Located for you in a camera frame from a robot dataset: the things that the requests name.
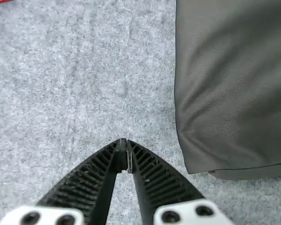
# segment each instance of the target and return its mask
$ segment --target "ribbed texture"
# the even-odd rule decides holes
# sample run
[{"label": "ribbed texture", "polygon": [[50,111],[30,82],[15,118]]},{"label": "ribbed texture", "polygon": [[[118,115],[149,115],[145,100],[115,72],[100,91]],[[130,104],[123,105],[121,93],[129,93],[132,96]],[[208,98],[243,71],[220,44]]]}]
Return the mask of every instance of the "ribbed texture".
[{"label": "ribbed texture", "polygon": [[132,144],[137,167],[143,178],[146,196],[152,208],[187,201],[194,196],[186,189],[185,181],[169,165],[139,145]]},{"label": "ribbed texture", "polygon": [[114,142],[89,157],[38,204],[79,209],[84,214],[86,224],[89,223],[116,146],[117,142]]}]

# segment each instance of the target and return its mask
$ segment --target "floor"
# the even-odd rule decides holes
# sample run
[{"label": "floor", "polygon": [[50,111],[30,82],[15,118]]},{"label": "floor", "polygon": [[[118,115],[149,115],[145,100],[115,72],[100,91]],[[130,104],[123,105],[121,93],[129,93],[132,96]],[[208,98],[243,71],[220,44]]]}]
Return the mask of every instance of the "floor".
[{"label": "floor", "polygon": [[[237,225],[281,225],[281,177],[186,173],[174,35],[174,0],[0,4],[0,219],[124,137],[167,160]],[[138,210],[133,179],[120,174],[107,224],[139,225]]]}]

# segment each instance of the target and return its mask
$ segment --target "dark gray cloth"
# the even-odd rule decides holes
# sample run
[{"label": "dark gray cloth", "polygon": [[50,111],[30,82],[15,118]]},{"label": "dark gray cloth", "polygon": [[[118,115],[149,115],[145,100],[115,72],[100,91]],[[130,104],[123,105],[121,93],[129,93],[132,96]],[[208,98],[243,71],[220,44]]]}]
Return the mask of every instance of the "dark gray cloth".
[{"label": "dark gray cloth", "polygon": [[189,173],[281,175],[281,0],[177,0],[175,104]]}]

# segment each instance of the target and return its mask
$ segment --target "gray carpet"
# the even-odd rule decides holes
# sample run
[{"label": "gray carpet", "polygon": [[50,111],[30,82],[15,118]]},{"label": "gray carpet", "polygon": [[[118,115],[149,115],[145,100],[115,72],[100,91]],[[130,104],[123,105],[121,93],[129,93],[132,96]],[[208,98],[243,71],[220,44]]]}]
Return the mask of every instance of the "gray carpet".
[{"label": "gray carpet", "polygon": [[[237,225],[281,225],[281,178],[187,175],[177,142],[174,0],[0,4],[0,219],[89,155],[129,138],[177,168]],[[141,224],[119,175],[108,224]]]}]

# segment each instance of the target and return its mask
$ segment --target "screw hole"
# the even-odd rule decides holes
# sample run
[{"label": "screw hole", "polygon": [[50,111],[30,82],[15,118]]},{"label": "screw hole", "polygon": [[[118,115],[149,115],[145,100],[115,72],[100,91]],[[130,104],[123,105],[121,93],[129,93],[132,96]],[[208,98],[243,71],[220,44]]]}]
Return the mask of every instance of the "screw hole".
[{"label": "screw hole", "polygon": [[211,208],[207,206],[199,206],[196,208],[196,212],[199,216],[212,216],[214,212],[212,211]]},{"label": "screw hole", "polygon": [[30,212],[23,217],[21,225],[34,225],[38,222],[39,218],[38,212]]},{"label": "screw hole", "polygon": [[173,211],[166,211],[162,215],[162,220],[165,223],[176,223],[180,221],[180,216]]},{"label": "screw hole", "polygon": [[71,215],[64,215],[58,219],[56,225],[74,225],[75,218]]}]

